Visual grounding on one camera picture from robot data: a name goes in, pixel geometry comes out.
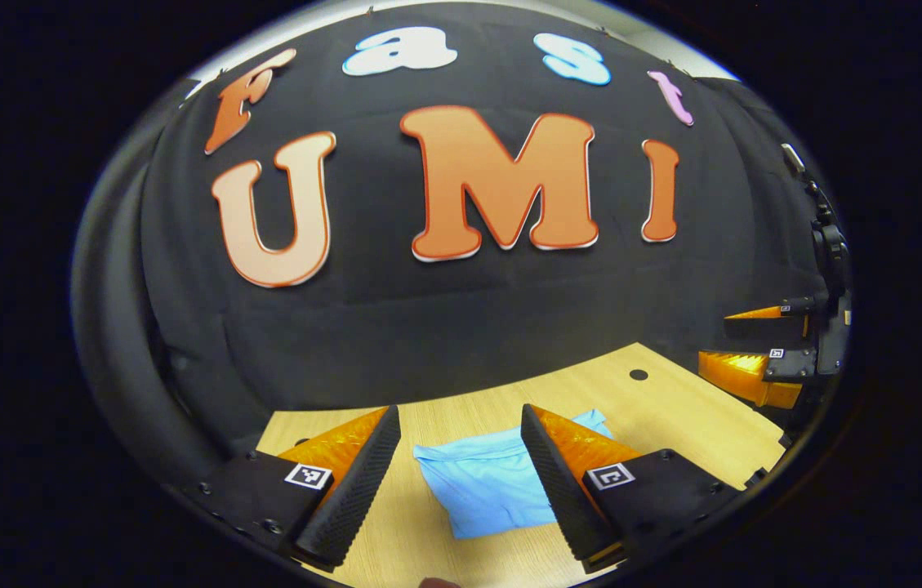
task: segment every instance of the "light blue letter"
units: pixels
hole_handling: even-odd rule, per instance
[[[596,86],[609,83],[609,70],[602,64],[602,55],[591,45],[551,33],[537,34],[532,43],[547,53],[544,65],[561,77]]]

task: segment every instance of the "blue cloth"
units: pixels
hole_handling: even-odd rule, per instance
[[[573,421],[613,439],[599,410]],[[456,539],[555,521],[518,427],[438,447],[418,444],[413,457],[432,494],[448,511]]]

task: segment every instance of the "letter m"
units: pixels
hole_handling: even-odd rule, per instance
[[[595,129],[587,122],[542,115],[515,159],[471,108],[418,109],[399,127],[420,141],[424,159],[425,227],[412,243],[418,260],[458,260],[482,246],[483,235],[465,216],[465,194],[502,249],[515,246],[537,194],[540,220],[529,230],[532,244],[573,249],[599,238],[588,196],[587,146]]]

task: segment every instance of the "orange letter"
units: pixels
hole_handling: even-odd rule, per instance
[[[540,220],[529,241],[540,249],[588,247],[599,238],[588,199],[587,146],[595,129],[579,118],[544,114],[514,160],[471,108],[435,105],[409,112],[403,133],[421,142],[424,231],[413,239],[420,261],[474,256],[483,235],[468,225],[465,191],[497,245],[511,249],[537,194]]]
[[[668,144],[647,139],[643,152],[650,158],[650,217],[643,223],[643,239],[649,243],[670,241],[675,224],[675,167],[678,153]]]
[[[296,286],[312,278],[330,252],[330,220],[323,189],[323,157],[337,145],[333,133],[314,133],[283,145],[275,167],[287,172],[293,205],[293,241],[274,251],[261,242],[254,215],[254,184],[261,164],[244,161],[214,180],[225,248],[239,275],[262,287]]]
[[[214,132],[207,139],[207,148],[203,151],[207,155],[214,153],[219,146],[229,142],[229,139],[236,135],[247,126],[251,119],[251,112],[243,112],[243,103],[248,101],[252,105],[258,104],[258,100],[264,96],[268,90],[268,83],[271,83],[271,70],[275,67],[282,67],[297,55],[294,49],[287,49],[267,60],[265,63],[255,67],[247,74],[243,75],[235,82],[229,83],[221,94],[221,105],[217,107],[217,118],[214,120]]]

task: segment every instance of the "black fabric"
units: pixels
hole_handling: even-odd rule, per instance
[[[362,78],[341,72],[355,43],[415,25],[444,30],[456,62]],[[558,77],[532,44],[537,33],[594,46],[612,81],[600,87]],[[286,47],[297,57],[248,107],[247,127],[203,155],[221,89]],[[693,127],[676,119],[648,70],[666,72],[681,88]],[[399,120],[450,104],[479,111],[513,155],[543,113],[591,123],[599,241],[540,251],[528,241],[531,213],[514,249],[502,251],[469,202],[468,221],[483,234],[479,253],[417,261],[409,247],[424,228],[421,151]],[[748,114],[759,108],[748,104],[605,34],[492,5],[357,16],[223,73],[163,133],[144,193],[145,276],[185,404],[225,440],[259,432],[268,410],[463,394],[636,341],[695,371],[697,350],[725,349],[724,316],[820,283],[808,234],[812,202],[786,175],[779,149],[800,144],[778,119],[767,124]],[[260,161],[258,228],[268,246],[288,245],[286,176],[273,156],[314,131],[337,137],[325,163],[327,263],[300,286],[256,287],[229,263],[211,183],[235,164]],[[646,139],[665,141],[680,156],[678,234],[665,244],[639,234],[650,202]]]
[[[184,483],[223,457],[170,394],[161,338],[140,267],[140,201],[146,168],[170,112],[195,86],[178,82],[135,124],[95,183],[73,250],[77,353],[95,403],[143,468]]]

